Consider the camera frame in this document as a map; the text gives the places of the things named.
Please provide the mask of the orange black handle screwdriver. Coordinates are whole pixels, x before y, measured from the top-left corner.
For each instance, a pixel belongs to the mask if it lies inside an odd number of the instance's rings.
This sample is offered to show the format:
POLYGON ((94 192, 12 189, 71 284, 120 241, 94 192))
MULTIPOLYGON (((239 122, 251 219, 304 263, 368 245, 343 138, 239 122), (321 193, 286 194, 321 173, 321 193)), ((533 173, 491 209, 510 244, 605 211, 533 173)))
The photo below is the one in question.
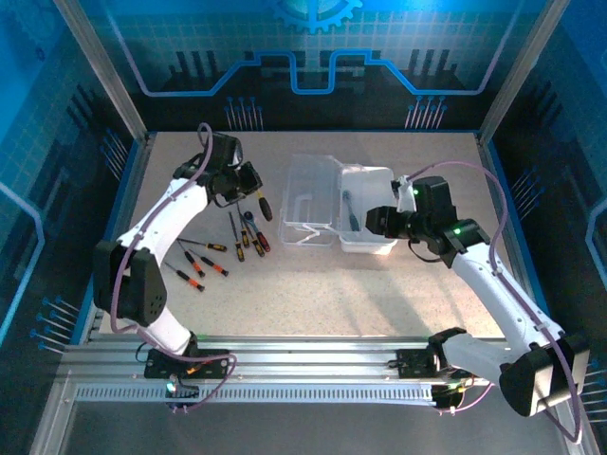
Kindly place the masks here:
POLYGON ((194 255, 197 256, 200 261, 202 261, 204 264, 206 264, 209 267, 211 267, 213 270, 215 270, 216 272, 218 272, 222 276, 227 277, 229 275, 229 271, 228 270, 226 270, 224 267, 222 267, 221 265, 217 264, 213 260, 211 260, 211 259, 209 259, 209 258, 207 258, 205 256, 198 255, 197 253, 194 253, 194 255))
POLYGON ((187 249, 183 248, 183 254, 186 257, 186 259, 189 261, 189 263, 191 264, 191 266, 193 267, 193 269, 196 271, 197 275, 200 278, 204 278, 206 276, 206 274, 204 273, 204 271, 202 270, 201 266, 198 264, 198 262, 194 259, 193 255, 191 254, 190 251, 188 251, 187 249))
POLYGON ((189 275, 187 275, 182 270, 177 269, 166 262, 164 262, 163 264, 166 267, 168 267, 170 270, 172 270, 182 281, 188 283, 190 286, 197 289, 199 292, 203 292, 205 290, 205 287, 202 284, 200 284, 196 280, 192 279, 189 275))

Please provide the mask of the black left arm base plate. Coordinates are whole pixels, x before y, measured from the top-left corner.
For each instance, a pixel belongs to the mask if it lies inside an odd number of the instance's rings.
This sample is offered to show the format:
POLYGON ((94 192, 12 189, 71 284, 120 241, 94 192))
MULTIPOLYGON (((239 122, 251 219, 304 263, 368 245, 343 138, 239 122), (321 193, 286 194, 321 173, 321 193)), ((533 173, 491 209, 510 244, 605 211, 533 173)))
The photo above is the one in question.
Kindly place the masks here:
POLYGON ((177 360, 160 351, 150 350, 144 369, 147 379, 169 379, 172 375, 180 379, 223 379, 229 369, 228 350, 205 349, 201 351, 204 357, 221 355, 222 358, 204 360, 202 362, 184 362, 177 360))

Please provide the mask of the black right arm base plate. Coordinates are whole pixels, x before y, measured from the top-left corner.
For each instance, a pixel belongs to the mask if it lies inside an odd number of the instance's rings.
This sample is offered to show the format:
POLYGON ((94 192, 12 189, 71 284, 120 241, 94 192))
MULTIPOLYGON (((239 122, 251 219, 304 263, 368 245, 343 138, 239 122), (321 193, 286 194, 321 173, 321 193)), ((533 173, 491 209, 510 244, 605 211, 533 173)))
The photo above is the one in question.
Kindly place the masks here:
POLYGON ((456 368, 433 349, 402 349, 395 352, 392 365, 401 379, 472 379, 473 374, 456 368))

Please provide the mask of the controller board with green light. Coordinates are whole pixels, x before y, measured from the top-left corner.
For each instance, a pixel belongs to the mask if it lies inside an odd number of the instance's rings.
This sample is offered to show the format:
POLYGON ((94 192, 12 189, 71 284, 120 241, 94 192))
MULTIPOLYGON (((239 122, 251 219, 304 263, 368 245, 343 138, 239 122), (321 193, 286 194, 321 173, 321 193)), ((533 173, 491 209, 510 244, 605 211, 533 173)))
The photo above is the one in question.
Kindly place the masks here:
POLYGON ((176 374, 171 374, 166 384, 166 396, 169 398, 195 398, 199 395, 196 386, 186 385, 183 379, 176 374))
POLYGON ((454 385, 432 385, 432 400, 439 410, 459 408, 464 400, 464 391, 454 385))

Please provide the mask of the clear plastic tool box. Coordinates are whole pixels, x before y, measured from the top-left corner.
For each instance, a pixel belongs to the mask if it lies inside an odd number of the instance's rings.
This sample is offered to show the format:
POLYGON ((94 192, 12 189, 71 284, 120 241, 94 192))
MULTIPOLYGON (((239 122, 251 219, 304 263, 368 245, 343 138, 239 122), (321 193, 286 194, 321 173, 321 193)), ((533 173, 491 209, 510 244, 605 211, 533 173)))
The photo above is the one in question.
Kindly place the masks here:
POLYGON ((331 155, 294 155, 289 168, 279 224, 283 244, 330 247, 346 253, 387 256, 395 240, 365 227, 369 209, 393 206, 393 172, 386 167, 345 164, 331 155), (352 231, 342 193, 350 191, 360 232, 352 231))

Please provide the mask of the aluminium frame post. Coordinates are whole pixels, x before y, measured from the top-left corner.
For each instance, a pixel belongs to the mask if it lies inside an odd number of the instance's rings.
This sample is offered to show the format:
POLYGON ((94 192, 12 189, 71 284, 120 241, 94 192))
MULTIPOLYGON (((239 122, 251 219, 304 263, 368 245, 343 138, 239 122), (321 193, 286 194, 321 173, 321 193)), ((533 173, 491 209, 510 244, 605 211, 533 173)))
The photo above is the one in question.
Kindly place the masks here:
POLYGON ((571 0, 546 0, 480 127, 478 142, 488 145, 526 78, 541 56, 571 0))
POLYGON ((139 143, 144 142, 147 137, 147 128, 80 2, 78 0, 52 1, 120 115, 126 129, 134 140, 139 143))

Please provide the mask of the aluminium mounting beam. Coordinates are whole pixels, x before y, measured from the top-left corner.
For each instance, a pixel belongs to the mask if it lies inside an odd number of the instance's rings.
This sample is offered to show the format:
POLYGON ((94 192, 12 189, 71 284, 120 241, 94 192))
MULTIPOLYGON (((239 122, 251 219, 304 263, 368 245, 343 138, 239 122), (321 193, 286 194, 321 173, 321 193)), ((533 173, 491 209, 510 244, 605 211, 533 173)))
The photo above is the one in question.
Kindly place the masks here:
MULTIPOLYGON (((472 379, 401 379, 392 365, 395 352, 402 349, 431 348, 420 337, 208 337, 197 342, 197 352, 228 350, 230 382, 245 383, 472 383, 484 385, 488 376, 476 367, 453 360, 452 366, 473 374, 472 379)), ((135 337, 100 335, 88 343, 66 349, 57 380, 75 383, 141 384, 164 379, 144 377, 151 345, 135 337)), ((204 360, 222 358, 221 355, 204 360)))

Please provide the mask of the aluminium side rail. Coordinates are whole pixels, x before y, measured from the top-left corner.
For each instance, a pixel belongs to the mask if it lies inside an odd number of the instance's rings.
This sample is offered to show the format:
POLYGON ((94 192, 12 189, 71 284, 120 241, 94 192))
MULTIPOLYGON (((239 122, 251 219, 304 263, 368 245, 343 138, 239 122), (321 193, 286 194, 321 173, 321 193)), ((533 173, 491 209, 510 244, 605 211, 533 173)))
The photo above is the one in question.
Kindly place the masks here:
POLYGON ((501 245, 499 255, 503 259, 508 257, 513 277, 535 301, 540 310, 547 316, 550 316, 550 308, 524 236, 523 225, 516 209, 513 192, 507 182, 506 172, 499 159, 497 150, 492 141, 485 146, 480 145, 478 142, 478 147, 483 166, 499 180, 506 199, 506 202, 503 204, 495 184, 488 179, 487 184, 489 185, 489 192, 496 215, 498 216, 498 221, 502 219, 504 208, 507 210, 506 224, 498 236, 498 243, 501 245))
MULTIPOLYGON (((143 145, 133 144, 129 153, 110 216, 102 235, 103 240, 115 240, 130 227, 150 153, 154 147, 156 132, 150 133, 143 145)), ((86 340, 96 313, 94 305, 94 277, 91 277, 84 293, 80 313, 72 332, 70 345, 80 345, 86 340)))

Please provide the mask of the aluminium lower frame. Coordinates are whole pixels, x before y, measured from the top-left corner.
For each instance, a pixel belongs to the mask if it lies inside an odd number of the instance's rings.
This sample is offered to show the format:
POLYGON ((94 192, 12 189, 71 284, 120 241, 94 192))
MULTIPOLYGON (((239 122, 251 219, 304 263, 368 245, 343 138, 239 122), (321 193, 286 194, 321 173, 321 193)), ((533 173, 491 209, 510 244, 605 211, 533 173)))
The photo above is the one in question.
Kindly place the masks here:
POLYGON ((83 402, 51 389, 30 455, 607 455, 586 428, 567 443, 542 417, 516 416, 496 393, 456 414, 396 404, 83 402))

